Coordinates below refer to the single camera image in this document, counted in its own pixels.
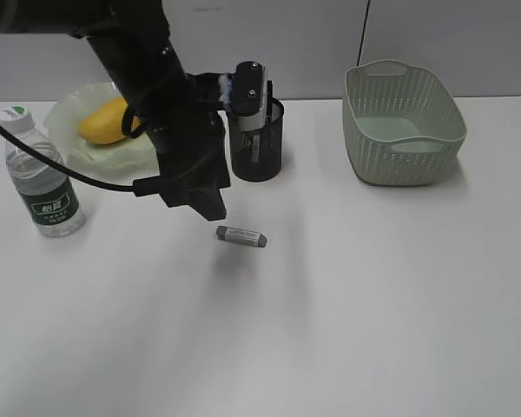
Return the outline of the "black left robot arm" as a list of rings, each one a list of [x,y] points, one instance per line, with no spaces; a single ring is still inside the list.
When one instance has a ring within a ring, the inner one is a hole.
[[[122,132],[152,142],[156,176],[119,185],[71,169],[88,185],[137,197],[158,195],[170,208],[188,206],[210,222],[227,210],[230,179],[218,76],[187,74],[172,43],[160,1],[0,1],[0,34],[66,34],[86,40],[127,101]]]

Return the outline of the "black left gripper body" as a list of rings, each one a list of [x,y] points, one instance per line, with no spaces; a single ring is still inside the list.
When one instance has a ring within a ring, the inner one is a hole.
[[[129,78],[129,117],[141,122],[129,134],[148,135],[159,170],[133,181],[136,196],[159,195],[170,208],[189,207],[192,189],[221,192],[230,186],[219,115],[221,75],[147,71]]]

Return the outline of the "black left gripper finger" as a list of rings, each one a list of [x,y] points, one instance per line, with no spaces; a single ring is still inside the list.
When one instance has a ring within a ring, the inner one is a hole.
[[[188,206],[209,222],[224,220],[227,210],[218,188],[192,189],[188,194]]]

